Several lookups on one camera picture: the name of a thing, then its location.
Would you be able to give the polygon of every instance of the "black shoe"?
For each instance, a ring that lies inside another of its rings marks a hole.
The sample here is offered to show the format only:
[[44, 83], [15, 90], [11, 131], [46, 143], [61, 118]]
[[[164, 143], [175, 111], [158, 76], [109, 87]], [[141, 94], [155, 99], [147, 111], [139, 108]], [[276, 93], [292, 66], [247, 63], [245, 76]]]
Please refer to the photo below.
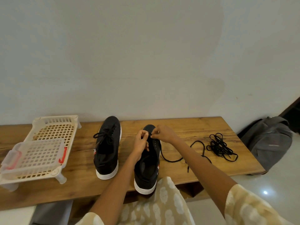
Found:
[[150, 137], [154, 128], [154, 125], [146, 125], [143, 128], [149, 132], [147, 139], [149, 151], [144, 150], [142, 152], [141, 159], [134, 167], [134, 188], [145, 195], [154, 191], [159, 170], [161, 144], [159, 140]]
[[99, 132], [93, 136], [97, 138], [94, 148], [96, 175], [102, 180], [110, 179], [118, 172], [118, 148], [121, 136], [121, 124], [115, 116], [105, 119]]

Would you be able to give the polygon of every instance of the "hand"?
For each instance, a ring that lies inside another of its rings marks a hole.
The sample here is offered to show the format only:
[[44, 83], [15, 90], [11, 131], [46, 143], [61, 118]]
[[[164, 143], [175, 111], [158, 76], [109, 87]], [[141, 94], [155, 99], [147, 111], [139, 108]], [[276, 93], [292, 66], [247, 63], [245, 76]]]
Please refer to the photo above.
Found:
[[151, 138], [159, 139], [163, 142], [172, 144], [174, 140], [178, 139], [179, 137], [170, 127], [166, 125], [158, 125], [155, 129], [153, 129]]
[[148, 136], [149, 133], [146, 130], [140, 130], [135, 136], [132, 154], [136, 157], [137, 161], [141, 159], [144, 150], [149, 151]]

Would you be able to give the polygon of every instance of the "person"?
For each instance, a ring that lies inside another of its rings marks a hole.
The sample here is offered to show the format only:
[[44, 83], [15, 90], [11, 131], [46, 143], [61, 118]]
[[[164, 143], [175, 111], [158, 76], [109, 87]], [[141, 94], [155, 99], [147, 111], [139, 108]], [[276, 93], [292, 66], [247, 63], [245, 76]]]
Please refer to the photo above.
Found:
[[[156, 190], [149, 199], [123, 205], [134, 165], [143, 150], [148, 150], [148, 135], [145, 130], [137, 133], [133, 151], [125, 164], [77, 225], [194, 224], [183, 197], [170, 177], [157, 182]], [[170, 143], [178, 150], [220, 210], [226, 224], [291, 224], [266, 201], [244, 189], [190, 148], [168, 126], [157, 126], [151, 138]]]

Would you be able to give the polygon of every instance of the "wall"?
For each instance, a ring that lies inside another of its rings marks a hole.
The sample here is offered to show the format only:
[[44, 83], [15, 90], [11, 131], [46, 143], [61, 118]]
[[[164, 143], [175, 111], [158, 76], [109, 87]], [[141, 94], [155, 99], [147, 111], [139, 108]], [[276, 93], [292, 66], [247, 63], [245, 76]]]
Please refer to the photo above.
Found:
[[300, 0], [0, 0], [0, 124], [222, 116], [300, 95]]

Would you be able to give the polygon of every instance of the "wooden tabletop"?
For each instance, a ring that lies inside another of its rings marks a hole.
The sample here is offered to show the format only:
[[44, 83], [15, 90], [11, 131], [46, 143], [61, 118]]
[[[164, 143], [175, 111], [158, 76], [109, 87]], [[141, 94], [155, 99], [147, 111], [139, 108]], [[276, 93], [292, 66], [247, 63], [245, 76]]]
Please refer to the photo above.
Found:
[[[20, 183], [19, 188], [14, 192], [0, 187], [0, 210], [100, 195], [111, 182], [111, 180], [97, 178], [93, 163], [93, 148], [96, 142], [93, 135], [98, 132], [101, 124], [102, 122], [81, 123], [82, 128], [76, 132], [67, 165], [62, 170], [62, 174], [67, 178], [65, 184], [61, 185], [55, 178], [50, 178]], [[205, 151], [205, 155], [216, 167], [228, 175], [264, 171], [222, 117], [121, 121], [122, 138], [118, 155], [119, 169], [132, 150], [134, 136], [138, 130], [147, 124], [170, 126], [188, 145], [191, 145], [195, 140], [201, 140], [207, 145], [210, 142], [210, 134], [222, 133], [228, 147], [238, 154], [238, 160], [228, 162], [210, 151]], [[16, 143], [25, 139], [31, 127], [32, 125], [0, 126], [0, 162]], [[198, 153], [202, 153], [201, 144], [196, 143], [193, 148]], [[165, 158], [169, 160], [181, 158], [180, 154], [170, 144], [162, 142], [162, 151]], [[158, 179], [170, 176], [176, 185], [197, 181], [191, 170], [187, 173], [187, 167], [184, 160], [169, 163], [161, 157]], [[133, 179], [134, 175], [132, 175], [128, 191], [134, 190]]]

